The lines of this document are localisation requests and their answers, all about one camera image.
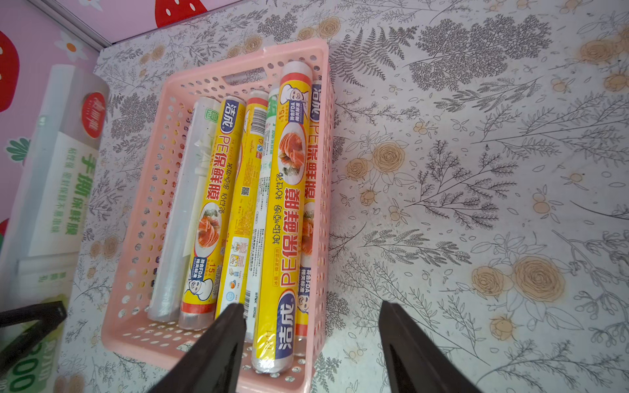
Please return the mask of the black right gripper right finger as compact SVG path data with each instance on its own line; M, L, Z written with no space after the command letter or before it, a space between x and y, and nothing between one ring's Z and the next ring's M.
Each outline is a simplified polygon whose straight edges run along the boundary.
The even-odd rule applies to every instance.
M378 329L391 391L479 393L400 305L382 303Z

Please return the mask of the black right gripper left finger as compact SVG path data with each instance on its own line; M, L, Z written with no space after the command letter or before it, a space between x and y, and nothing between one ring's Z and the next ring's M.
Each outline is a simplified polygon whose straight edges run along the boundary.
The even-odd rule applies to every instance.
M242 363L244 307L232 304L150 393L235 392Z

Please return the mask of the yellow plastic wrap roll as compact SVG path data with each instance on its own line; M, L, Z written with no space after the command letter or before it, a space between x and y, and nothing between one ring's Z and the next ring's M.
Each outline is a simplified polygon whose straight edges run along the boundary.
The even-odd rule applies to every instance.
M281 373L293 362L312 80L312 70L306 63L289 62L283 67L278 90L253 338L252 365L261 373Z
M180 307L179 326L185 330L208 328L214 320L245 111L245 101L233 96L220 105Z
M311 270L313 265L312 253L314 250L315 235L315 192L316 172L319 145L319 120L322 99L322 83L316 81L312 85L310 131L307 134L306 143L306 200L303 211L303 228L301 240L301 265L298 291L298 310L296 313L296 342L299 345L306 344L309 309L311 297Z
M222 314L231 304L245 302L268 105L266 91L251 91L247 99L216 314Z

